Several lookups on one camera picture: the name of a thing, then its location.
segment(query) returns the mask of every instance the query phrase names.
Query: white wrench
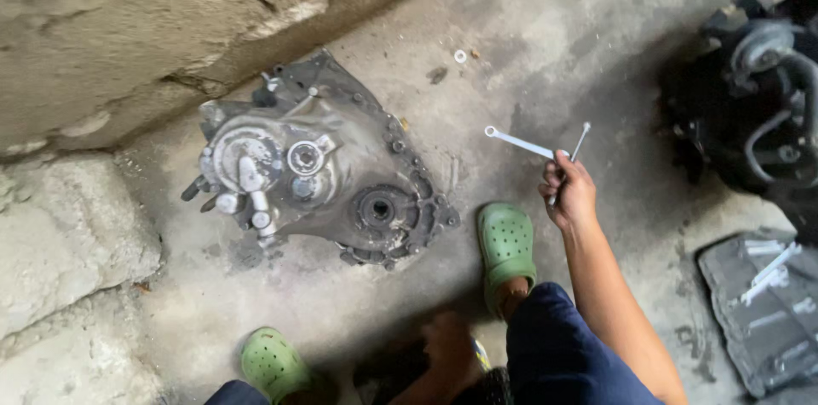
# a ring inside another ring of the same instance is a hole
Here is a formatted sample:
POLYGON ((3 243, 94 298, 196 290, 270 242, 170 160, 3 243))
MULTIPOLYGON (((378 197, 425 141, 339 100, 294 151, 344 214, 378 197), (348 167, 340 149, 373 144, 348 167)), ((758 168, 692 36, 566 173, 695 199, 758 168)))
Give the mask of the white wrench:
MULTIPOLYGON (((507 133, 500 132, 499 130, 494 128, 494 126, 486 127, 486 135, 491 138, 499 138, 501 140, 508 141, 512 145, 519 146, 520 148, 523 149, 527 149, 540 156, 545 156, 548 159, 554 159, 554 151, 548 148, 543 148, 542 146, 534 145, 533 143, 528 143, 527 141, 524 140, 520 140, 517 137, 511 137, 507 133)), ((567 151, 563 151, 563 154, 566 156, 570 156, 570 154, 567 151)))

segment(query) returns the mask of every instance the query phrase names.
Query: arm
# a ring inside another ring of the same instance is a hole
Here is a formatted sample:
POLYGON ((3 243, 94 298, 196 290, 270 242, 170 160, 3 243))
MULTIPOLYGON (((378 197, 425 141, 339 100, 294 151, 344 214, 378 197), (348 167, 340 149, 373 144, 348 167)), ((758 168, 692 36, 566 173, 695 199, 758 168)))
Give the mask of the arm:
POLYGON ((596 188, 588 171, 562 154, 557 155, 557 164, 547 164, 547 184, 539 191, 544 197, 559 192, 549 216, 563 234, 579 313, 657 399, 671 405, 687 403, 670 354, 633 298, 596 220, 596 188))

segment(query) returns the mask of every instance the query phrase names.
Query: metal tool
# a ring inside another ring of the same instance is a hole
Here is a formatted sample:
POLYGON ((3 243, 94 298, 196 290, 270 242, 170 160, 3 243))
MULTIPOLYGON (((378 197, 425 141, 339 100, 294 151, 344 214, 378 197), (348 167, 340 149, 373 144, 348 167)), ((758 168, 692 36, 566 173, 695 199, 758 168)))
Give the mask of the metal tool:
MULTIPOLYGON (((792 312, 795 314, 812 314, 815 312, 816 309, 818 309, 818 306, 815 305, 815 301, 813 301, 812 298, 809 296, 792 305, 792 312)), ((758 319, 752 321, 750 324, 747 325, 747 329, 750 332, 752 332, 757 328, 765 327, 772 323, 782 321, 786 319, 788 316, 789 314, 784 310, 776 311, 768 316, 759 317, 758 319)))
MULTIPOLYGON (((590 130, 590 123, 583 123, 582 124, 582 135, 579 136, 579 141, 577 142, 577 147, 574 148, 573 154, 571 154, 571 162, 577 160, 577 154, 579 153, 579 147, 582 146, 582 141, 585 140, 585 136, 588 134, 590 130)), ((557 196, 552 195, 548 198, 548 205, 553 206, 557 203, 557 196)))
POLYGON ((752 299, 760 295, 767 287, 785 287, 787 285, 789 285, 787 267, 777 267, 771 273, 765 275, 757 284, 753 284, 750 290, 744 292, 740 300, 745 306, 749 307, 752 304, 752 299))
POLYGON ((752 285, 758 285, 759 282, 764 280, 765 277, 769 276, 775 269, 787 263, 787 260, 801 253, 801 250, 801 245, 796 244, 795 242, 790 244, 789 247, 787 247, 787 250, 775 257, 770 264, 766 265, 766 267, 762 269, 761 273, 752 278, 752 285))
MULTIPOLYGON (((520 140, 517 137, 511 137, 507 133, 500 132, 499 130, 494 128, 494 126, 486 127, 485 132, 488 137, 499 138, 501 140, 508 141, 512 145, 519 146, 520 148, 523 149, 527 149, 540 156, 545 156, 548 159, 554 159, 554 151, 548 148, 543 148, 542 146, 534 145, 533 143, 528 143, 527 141, 524 140, 520 140)), ((570 154, 567 151, 563 151, 563 154, 565 154, 566 156, 570 156, 570 154)))

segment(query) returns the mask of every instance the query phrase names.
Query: leg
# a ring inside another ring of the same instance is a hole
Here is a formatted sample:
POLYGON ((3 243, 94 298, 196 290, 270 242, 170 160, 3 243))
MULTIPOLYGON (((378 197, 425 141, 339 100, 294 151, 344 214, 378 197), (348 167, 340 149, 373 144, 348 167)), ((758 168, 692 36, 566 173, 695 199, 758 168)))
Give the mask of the leg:
POLYGON ((270 401, 251 385, 233 379, 225 383, 204 405, 269 405, 270 401))
POLYGON ((565 291, 545 282, 518 303, 506 335, 518 404, 659 403, 588 328, 565 291))

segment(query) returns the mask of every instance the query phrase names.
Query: engine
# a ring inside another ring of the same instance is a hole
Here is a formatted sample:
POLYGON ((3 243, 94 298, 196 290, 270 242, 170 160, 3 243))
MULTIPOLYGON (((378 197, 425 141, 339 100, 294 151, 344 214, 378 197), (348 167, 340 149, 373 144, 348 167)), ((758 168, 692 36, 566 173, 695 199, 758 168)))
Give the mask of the engine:
POLYGON ((323 50, 262 74, 252 101, 199 107, 207 146, 182 193, 213 197, 263 248, 321 236, 349 264, 396 261, 461 219, 411 148, 400 121, 323 50))

